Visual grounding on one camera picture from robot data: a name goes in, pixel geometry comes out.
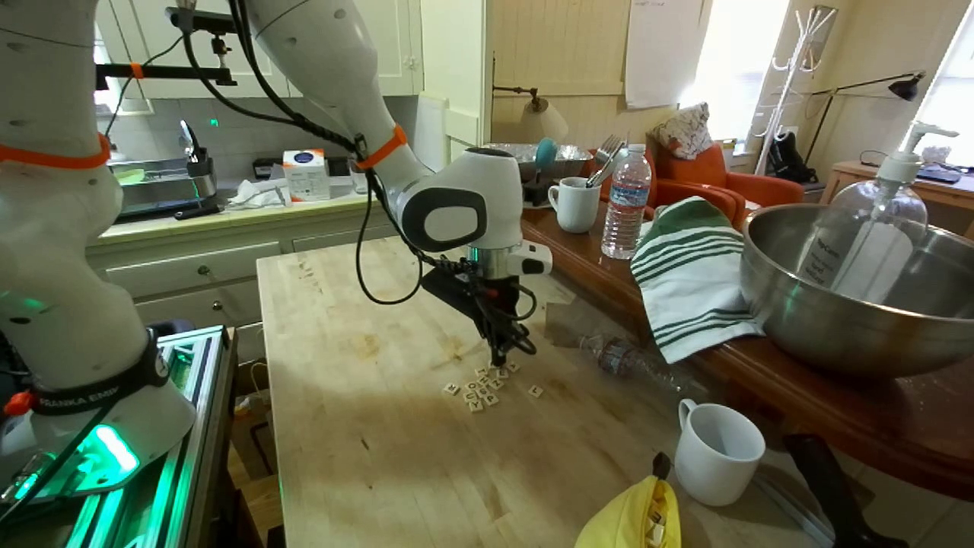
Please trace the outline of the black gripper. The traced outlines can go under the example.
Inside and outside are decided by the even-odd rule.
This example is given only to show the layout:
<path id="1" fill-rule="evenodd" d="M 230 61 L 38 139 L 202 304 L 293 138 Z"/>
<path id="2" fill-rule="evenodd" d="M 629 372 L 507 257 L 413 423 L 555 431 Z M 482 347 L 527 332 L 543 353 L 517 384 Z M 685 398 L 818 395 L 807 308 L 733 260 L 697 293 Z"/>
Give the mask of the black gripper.
<path id="1" fill-rule="evenodd" d="M 436 257 L 421 286 L 469 316 L 489 345 L 489 364 L 503 369 L 506 349 L 532 349 L 525 320 L 532 313 L 536 293 L 525 286 L 525 277 L 550 267 L 555 252 L 536 239 L 512 248 L 471 245 L 463 257 Z"/>

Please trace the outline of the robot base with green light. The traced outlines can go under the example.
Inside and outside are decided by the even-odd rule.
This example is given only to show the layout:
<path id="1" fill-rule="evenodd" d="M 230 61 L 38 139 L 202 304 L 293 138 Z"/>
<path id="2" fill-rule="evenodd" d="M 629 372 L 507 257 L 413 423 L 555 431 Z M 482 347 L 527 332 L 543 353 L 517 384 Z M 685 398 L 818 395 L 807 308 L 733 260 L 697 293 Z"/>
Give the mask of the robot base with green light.
<path id="1" fill-rule="evenodd" d="M 230 537 L 226 472 L 234 334 L 221 326 L 159 336 L 192 425 L 139 455 L 109 416 L 69 453 L 41 451 L 29 414 L 3 421 L 0 548 L 217 548 Z"/>

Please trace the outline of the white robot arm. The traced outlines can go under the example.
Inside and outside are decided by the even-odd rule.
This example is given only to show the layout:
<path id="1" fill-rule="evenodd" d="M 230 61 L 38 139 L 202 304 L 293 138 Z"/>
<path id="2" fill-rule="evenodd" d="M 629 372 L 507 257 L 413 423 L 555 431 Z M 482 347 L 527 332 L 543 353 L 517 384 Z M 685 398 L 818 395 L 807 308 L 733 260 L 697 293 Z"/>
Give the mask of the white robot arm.
<path id="1" fill-rule="evenodd" d="M 86 260 L 86 243 L 122 207 L 93 117 L 93 16 L 96 0 L 0 3 L 3 320 L 42 414 L 163 386 L 132 297 Z M 471 150 L 426 166 L 386 108 L 355 0 L 226 0 L 219 12 L 176 0 L 175 24 L 230 33 L 253 62 L 294 85 L 301 108 L 272 99 L 261 114 L 337 145 L 368 176 L 409 248 L 431 263 L 422 286 L 465 313 L 492 353 L 530 345 L 517 279 L 543 260 L 521 234 L 517 160 Z"/>

